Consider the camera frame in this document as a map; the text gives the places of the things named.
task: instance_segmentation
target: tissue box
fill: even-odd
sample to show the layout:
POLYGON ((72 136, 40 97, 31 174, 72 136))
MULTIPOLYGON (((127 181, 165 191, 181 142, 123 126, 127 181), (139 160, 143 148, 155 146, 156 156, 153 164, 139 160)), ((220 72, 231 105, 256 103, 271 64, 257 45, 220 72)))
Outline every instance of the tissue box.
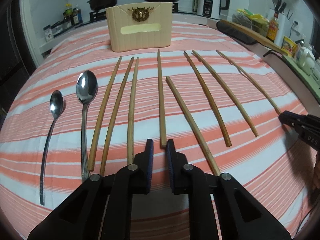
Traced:
POLYGON ((170 46, 172 3, 143 2, 106 8, 115 52, 170 46))

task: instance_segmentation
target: electric kettle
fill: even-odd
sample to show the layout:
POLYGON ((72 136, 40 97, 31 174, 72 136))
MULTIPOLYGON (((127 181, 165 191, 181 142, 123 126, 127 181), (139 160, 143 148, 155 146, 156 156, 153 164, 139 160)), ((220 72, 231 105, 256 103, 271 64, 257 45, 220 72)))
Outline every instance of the electric kettle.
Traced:
POLYGON ((199 0, 197 15, 219 19, 221 10, 228 10, 230 6, 230 0, 226 0, 225 7, 221 6, 221 0, 199 0))

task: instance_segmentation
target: tablecloth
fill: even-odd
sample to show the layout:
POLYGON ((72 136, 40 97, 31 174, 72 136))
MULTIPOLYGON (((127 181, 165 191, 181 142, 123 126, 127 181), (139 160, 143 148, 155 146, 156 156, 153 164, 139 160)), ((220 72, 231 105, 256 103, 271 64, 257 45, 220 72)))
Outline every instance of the tablecloth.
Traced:
MULTIPOLYGON (((310 210, 308 190, 316 152, 281 126, 267 99, 220 57, 222 51, 247 71, 273 98, 282 111, 306 114, 290 87, 263 60, 217 30, 202 25, 172 22, 171 46, 161 48, 166 132, 188 162, 211 173, 209 165, 165 82, 169 75, 191 111, 222 172, 232 174, 293 236, 310 210), (256 138, 237 107, 201 62, 195 49, 223 78, 256 126, 256 138), (232 146, 227 148, 217 120, 192 68, 183 55, 191 56, 219 107, 232 146)), ((137 195, 132 204, 131 239, 188 239, 188 196, 173 195, 169 187, 164 150, 159 143, 157 49, 122 53, 111 50, 108 27, 75 34, 52 49, 13 102, 0 133, 0 206, 17 232, 30 231, 81 184, 81 110, 76 82, 85 70, 94 72, 99 90, 87 117, 87 143, 93 130, 106 86, 122 56, 100 132, 95 162, 99 173, 105 136, 114 103, 132 56, 139 57, 134 113, 134 152, 143 151, 146 139, 154 140, 152 186, 149 195, 137 195), (45 206, 39 203, 39 177, 45 140, 53 117, 49 100, 54 90, 64 96, 66 108, 57 120, 45 169, 45 206)), ((127 120, 131 69, 116 117, 105 175, 126 165, 127 120)))

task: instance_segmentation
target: chopstick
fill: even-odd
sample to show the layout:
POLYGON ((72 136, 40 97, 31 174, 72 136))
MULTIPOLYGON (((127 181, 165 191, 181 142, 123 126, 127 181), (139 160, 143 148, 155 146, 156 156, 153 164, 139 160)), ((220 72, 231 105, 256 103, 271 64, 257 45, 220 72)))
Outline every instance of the chopstick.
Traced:
POLYGON ((212 172, 215 175, 219 176, 221 174, 220 169, 219 169, 217 163, 215 162, 215 160, 212 156, 212 153, 207 145, 207 142, 205 141, 203 135, 201 134, 201 132, 200 132, 195 120, 193 119, 190 111, 188 110, 185 102, 183 101, 182 97, 180 96, 178 90, 176 89, 175 85, 173 84, 173 82, 169 76, 166 77, 166 81, 167 81, 172 93, 174 94, 181 110, 183 111, 183 114, 185 115, 193 133, 195 134, 195 136, 199 142, 199 145, 204 153, 204 156, 206 157, 206 159, 212 169, 212 172))
POLYGON ((229 61, 232 65, 234 65, 239 71, 241 71, 248 79, 249 81, 268 99, 270 104, 273 106, 277 114, 281 114, 281 110, 278 108, 276 103, 272 100, 272 98, 267 94, 267 92, 246 72, 243 70, 242 67, 240 67, 237 63, 235 63, 231 58, 224 55, 222 52, 216 50, 216 52, 223 58, 225 58, 227 61, 229 61))
POLYGON ((192 50, 192 53, 197 57, 198 60, 200 60, 203 65, 207 68, 207 70, 214 76, 214 78, 218 81, 220 86, 225 90, 225 92, 229 95, 231 100, 235 103, 235 105, 238 107, 240 113, 242 114, 243 118, 246 120, 248 125, 250 126, 252 132, 256 137, 259 136, 255 126, 253 125, 250 117, 248 116, 247 112, 239 102, 239 100, 236 98, 234 93, 231 91, 231 89, 228 87, 228 85, 223 81, 223 79, 218 75, 217 72, 214 71, 214 69, 194 50, 192 50))
POLYGON ((101 160, 101 166, 100 166, 100 175, 104 176, 104 171, 106 168, 106 161, 107 161, 107 157, 108 157, 108 151, 109 151, 109 147, 110 147, 110 141, 111 141, 111 136, 112 136, 112 132, 113 132, 113 127, 115 125, 115 121, 116 121, 116 116, 117 116, 117 112, 119 109, 119 105, 120 105, 120 101, 122 98, 122 94, 124 91, 124 87, 125 84, 127 82, 128 76, 129 76, 129 72, 132 66, 132 63, 134 61, 134 57, 131 58, 128 68, 124 74, 124 78, 122 80, 120 89, 119 89, 119 93, 115 102, 115 106, 113 108, 112 114, 111 114, 111 118, 110 118, 110 122, 109 122, 109 126, 108 126, 108 131, 107 131, 107 136, 106 136, 106 141, 104 142, 104 148, 103 148, 103 153, 102 153, 102 160, 101 160))
POLYGON ((160 146, 165 148, 167 145, 167 135, 165 129, 164 95, 162 84, 162 70, 160 50, 158 49, 158 88, 159 88, 159 122, 160 122, 160 146))
POLYGON ((94 170, 94 162, 95 162, 95 159, 96 159, 96 153, 97 153, 98 140, 99 140, 101 125, 102 125, 102 120, 103 120, 103 116, 104 116, 104 113, 105 113, 105 110, 106 110, 106 106, 107 106, 107 103, 108 103, 108 99, 109 99, 109 96, 110 96, 112 85, 113 85, 113 82, 115 81, 116 74, 117 74, 119 65, 121 63, 121 59, 122 59, 122 57, 119 58, 119 60, 118 60, 118 62, 116 64, 116 67, 112 72, 112 75, 110 77, 106 92, 105 92, 105 94, 103 96, 103 100, 102 100, 102 103, 101 103, 100 111, 99 111, 99 114, 98 114, 98 119, 97 119, 97 122, 96 122, 96 127, 94 128, 93 138, 92 138, 92 143, 91 143, 91 148, 90 148, 90 154, 89 154, 89 159, 88 159, 88 170, 89 171, 93 171, 94 170))
POLYGON ((203 92, 206 95, 206 97, 207 97, 207 99, 209 101, 209 105, 212 108, 213 113, 214 113, 214 115, 215 115, 215 117, 216 117, 216 119, 218 121, 218 124, 220 126, 224 141, 226 143, 226 146, 230 147, 232 145, 232 143, 231 143, 230 137, 228 135, 228 131, 226 129, 226 126, 225 126, 225 124, 224 124, 224 122, 222 120, 222 117, 221 117, 221 114, 220 114, 219 109, 217 107, 217 104, 215 103, 215 101, 214 101, 214 99, 213 99, 213 97, 212 97, 207 85, 205 84, 202 76, 200 75, 199 71, 197 70, 197 68, 196 68, 195 64, 193 63, 192 59, 189 57, 189 55, 185 51, 183 52, 183 54, 187 58, 188 62, 190 63, 193 71, 195 72, 195 74, 196 74, 196 76, 197 76, 197 78, 199 80, 200 85, 202 86, 203 92))
POLYGON ((130 102, 129 102, 129 114, 128 114, 128 131, 127 131, 127 165, 133 163, 133 125, 134 125, 134 103, 136 98, 137 76, 138 76, 139 58, 136 59, 136 65, 134 66, 130 102))

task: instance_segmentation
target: table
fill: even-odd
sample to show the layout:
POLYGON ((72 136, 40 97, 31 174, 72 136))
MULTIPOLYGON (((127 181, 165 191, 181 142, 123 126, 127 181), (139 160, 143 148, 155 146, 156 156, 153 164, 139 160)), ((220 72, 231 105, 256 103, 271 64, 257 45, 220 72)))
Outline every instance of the table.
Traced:
MULTIPOLYGON (((306 114, 290 87, 259 57, 228 36, 206 26, 172 22, 172 43, 161 48, 167 139, 174 139, 188 162, 210 173, 210 168, 165 82, 169 75, 191 111, 221 172, 232 174, 294 236, 310 210, 316 152, 297 140, 295 132, 281 126, 265 97, 237 69, 220 57, 218 49, 247 71, 282 111, 306 114), (215 99, 226 124, 232 147, 225 146, 217 120, 192 68, 183 56, 195 49, 229 85, 256 126, 256 138, 239 110, 194 56, 199 72, 215 99)), ((49 57, 23 86, 0 132, 0 207, 25 239, 30 231, 81 184, 81 110, 76 97, 79 75, 90 69, 99 91, 87 118, 90 148, 93 130, 106 86, 122 56, 107 104, 99 137, 95 173, 99 173, 107 128, 120 84, 132 56, 139 57, 135 103, 134 152, 143 151, 146 139, 154 140, 152 187, 149 195, 133 198, 132 239, 188 239, 188 196, 171 194, 164 150, 159 143, 157 49, 115 53, 108 28, 77 33, 52 49, 49 57), (39 176, 45 140, 53 117, 49 100, 54 90, 64 96, 66 109, 56 122, 45 170, 45 206, 39 203, 39 176)), ((105 175, 126 165, 126 138, 133 68, 116 118, 105 175)))

